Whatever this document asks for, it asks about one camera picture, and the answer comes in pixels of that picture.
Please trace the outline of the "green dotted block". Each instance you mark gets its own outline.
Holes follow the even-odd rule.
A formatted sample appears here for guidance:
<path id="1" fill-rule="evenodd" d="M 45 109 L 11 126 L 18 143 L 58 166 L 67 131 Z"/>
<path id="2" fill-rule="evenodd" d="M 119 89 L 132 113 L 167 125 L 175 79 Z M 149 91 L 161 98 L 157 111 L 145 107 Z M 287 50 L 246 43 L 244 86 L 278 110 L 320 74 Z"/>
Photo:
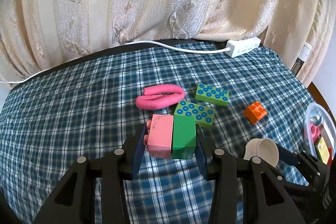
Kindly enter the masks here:
<path id="1" fill-rule="evenodd" d="M 207 84 L 198 84 L 195 99 L 218 106 L 227 106 L 229 95 L 229 91 L 225 89 Z"/>
<path id="2" fill-rule="evenodd" d="M 214 110 L 196 103 L 181 100 L 175 108 L 174 115 L 193 117 L 200 127 L 209 128 L 214 122 Z"/>

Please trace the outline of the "clear plastic container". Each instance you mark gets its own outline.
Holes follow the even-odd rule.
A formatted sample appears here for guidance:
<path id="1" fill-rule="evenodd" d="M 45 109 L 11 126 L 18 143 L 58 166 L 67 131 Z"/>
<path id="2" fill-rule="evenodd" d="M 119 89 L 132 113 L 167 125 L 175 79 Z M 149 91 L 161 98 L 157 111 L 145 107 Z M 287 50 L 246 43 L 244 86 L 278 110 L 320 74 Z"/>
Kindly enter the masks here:
<path id="1" fill-rule="evenodd" d="M 325 165 L 331 166 L 335 157 L 335 125 L 321 105 L 308 105 L 303 136 L 308 152 Z"/>

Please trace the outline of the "green toy block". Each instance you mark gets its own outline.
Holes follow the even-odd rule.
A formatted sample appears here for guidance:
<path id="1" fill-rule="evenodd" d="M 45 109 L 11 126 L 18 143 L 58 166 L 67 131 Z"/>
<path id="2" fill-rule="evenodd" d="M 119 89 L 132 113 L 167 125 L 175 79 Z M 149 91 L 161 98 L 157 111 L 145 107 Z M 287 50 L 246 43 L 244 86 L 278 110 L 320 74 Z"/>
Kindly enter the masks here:
<path id="1" fill-rule="evenodd" d="M 191 159 L 196 149 L 196 128 L 192 116 L 174 116 L 173 159 Z"/>

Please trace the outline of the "large pink foam roller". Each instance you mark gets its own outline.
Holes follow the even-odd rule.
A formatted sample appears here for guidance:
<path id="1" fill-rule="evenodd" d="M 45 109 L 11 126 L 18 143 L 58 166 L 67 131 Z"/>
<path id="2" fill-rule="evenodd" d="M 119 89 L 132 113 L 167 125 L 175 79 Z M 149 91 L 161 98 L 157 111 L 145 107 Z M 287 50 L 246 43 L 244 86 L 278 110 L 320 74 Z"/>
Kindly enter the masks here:
<path id="1" fill-rule="evenodd" d="M 315 143 L 318 138 L 320 137 L 320 129 L 318 126 L 314 125 L 313 123 L 310 124 L 310 131 L 311 131 L 311 137 L 313 139 L 313 143 Z"/>

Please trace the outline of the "blue plaid bedsheet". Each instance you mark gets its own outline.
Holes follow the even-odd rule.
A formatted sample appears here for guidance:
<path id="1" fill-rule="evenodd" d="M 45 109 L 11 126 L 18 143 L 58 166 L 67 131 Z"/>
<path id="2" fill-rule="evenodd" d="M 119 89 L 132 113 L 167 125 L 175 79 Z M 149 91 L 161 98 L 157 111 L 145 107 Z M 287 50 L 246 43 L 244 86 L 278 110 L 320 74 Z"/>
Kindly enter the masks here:
<path id="1" fill-rule="evenodd" d="M 177 43 L 135 52 L 91 56 L 13 89 L 1 111 L 1 190 L 23 223 L 39 209 L 79 156 L 103 157 L 121 147 L 151 112 L 135 99 L 147 86 L 175 84 L 195 101 L 200 83 L 229 91 L 214 106 L 207 138 L 243 157 L 253 138 L 270 138 L 290 151 L 304 149 L 306 108 L 313 97 L 272 50 L 261 47 L 234 59 L 215 42 Z M 256 124 L 245 109 L 259 101 L 267 115 Z"/>

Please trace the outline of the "red toy block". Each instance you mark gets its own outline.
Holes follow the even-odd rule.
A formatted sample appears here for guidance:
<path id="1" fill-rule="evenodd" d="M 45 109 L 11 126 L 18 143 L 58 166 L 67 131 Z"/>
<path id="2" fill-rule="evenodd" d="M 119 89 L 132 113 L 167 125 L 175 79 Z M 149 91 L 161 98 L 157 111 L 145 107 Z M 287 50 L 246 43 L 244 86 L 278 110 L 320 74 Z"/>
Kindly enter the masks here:
<path id="1" fill-rule="evenodd" d="M 333 161 L 333 156 L 332 156 L 332 148 L 328 148 L 328 151 L 329 151 L 329 158 L 328 158 L 328 161 L 327 161 L 327 166 L 331 166 L 331 163 Z"/>

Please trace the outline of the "white power strip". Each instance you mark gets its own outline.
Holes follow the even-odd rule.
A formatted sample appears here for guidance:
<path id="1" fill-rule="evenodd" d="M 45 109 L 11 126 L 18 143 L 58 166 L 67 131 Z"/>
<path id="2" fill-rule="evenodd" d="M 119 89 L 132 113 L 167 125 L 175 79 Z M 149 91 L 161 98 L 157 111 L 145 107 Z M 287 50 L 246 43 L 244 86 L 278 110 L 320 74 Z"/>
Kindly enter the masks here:
<path id="1" fill-rule="evenodd" d="M 226 47 L 229 49 L 229 51 L 225 52 L 225 54 L 231 58 L 238 57 L 258 48 L 260 43 L 261 39 L 258 37 L 246 40 L 228 40 Z"/>

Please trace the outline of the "white device behind curtain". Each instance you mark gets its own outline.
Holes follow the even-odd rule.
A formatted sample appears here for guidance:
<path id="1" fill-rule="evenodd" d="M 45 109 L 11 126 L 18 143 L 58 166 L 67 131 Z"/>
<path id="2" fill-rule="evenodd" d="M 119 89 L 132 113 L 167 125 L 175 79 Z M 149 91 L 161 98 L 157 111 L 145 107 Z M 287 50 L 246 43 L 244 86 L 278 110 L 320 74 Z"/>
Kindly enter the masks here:
<path id="1" fill-rule="evenodd" d="M 309 55 L 311 53 L 312 46 L 308 42 L 304 42 L 302 50 L 299 53 L 296 61 L 294 62 L 291 72 L 296 76 L 299 70 L 302 68 L 305 62 L 307 62 Z"/>

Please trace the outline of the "white plastic cup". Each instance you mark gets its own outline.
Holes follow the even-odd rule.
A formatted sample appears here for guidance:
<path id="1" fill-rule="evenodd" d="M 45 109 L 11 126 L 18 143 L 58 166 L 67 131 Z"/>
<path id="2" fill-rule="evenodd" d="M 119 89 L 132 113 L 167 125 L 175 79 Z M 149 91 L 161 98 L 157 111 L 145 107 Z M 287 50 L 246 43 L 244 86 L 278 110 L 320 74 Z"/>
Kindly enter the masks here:
<path id="1" fill-rule="evenodd" d="M 262 158 L 271 166 L 276 167 L 279 161 L 279 151 L 276 143 L 269 138 L 251 139 L 245 146 L 244 160 L 250 160 L 255 156 Z"/>

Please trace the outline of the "pink toy block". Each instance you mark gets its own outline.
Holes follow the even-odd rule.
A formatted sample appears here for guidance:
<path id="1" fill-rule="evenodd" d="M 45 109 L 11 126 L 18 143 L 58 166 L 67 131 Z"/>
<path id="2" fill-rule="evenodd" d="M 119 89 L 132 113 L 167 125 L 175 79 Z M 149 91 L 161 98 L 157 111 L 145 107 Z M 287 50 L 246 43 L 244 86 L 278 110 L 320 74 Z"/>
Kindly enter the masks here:
<path id="1" fill-rule="evenodd" d="M 147 121 L 148 134 L 144 137 L 144 143 L 151 157 L 171 158 L 173 123 L 172 115 L 161 114 L 153 114 L 152 119 Z"/>

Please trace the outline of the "orange toy block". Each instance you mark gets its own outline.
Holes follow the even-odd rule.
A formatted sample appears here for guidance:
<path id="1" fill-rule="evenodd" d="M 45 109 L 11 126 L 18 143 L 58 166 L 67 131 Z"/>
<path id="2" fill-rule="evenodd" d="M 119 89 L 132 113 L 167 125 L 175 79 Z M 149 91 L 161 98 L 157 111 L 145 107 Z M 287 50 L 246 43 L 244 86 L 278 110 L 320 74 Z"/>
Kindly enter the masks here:
<path id="1" fill-rule="evenodd" d="M 256 124 L 267 115 L 267 111 L 259 101 L 256 101 L 245 109 L 244 115 L 251 124 Z"/>

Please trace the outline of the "cream patterned curtain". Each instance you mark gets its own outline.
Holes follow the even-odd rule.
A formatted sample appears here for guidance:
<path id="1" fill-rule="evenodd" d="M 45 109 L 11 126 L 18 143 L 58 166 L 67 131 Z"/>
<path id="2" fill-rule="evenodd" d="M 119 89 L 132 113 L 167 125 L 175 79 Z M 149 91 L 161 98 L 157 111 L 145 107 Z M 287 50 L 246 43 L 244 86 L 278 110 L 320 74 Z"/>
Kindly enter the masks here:
<path id="1" fill-rule="evenodd" d="M 1 80 L 136 40 L 264 35 L 288 68 L 304 43 L 312 46 L 298 73 L 309 85 L 334 24 L 335 0 L 1 0 Z"/>

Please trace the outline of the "small pink foam roller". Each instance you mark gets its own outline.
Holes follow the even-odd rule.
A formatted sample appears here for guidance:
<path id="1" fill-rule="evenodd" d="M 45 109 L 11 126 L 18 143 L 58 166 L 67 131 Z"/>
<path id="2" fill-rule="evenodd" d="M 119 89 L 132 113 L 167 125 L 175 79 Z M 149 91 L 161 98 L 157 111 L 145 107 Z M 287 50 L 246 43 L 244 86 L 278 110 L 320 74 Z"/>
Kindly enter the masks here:
<path id="1" fill-rule="evenodd" d="M 185 98 L 185 91 L 173 84 L 146 87 L 143 95 L 138 96 L 135 104 L 143 110 L 159 110 L 174 105 Z"/>

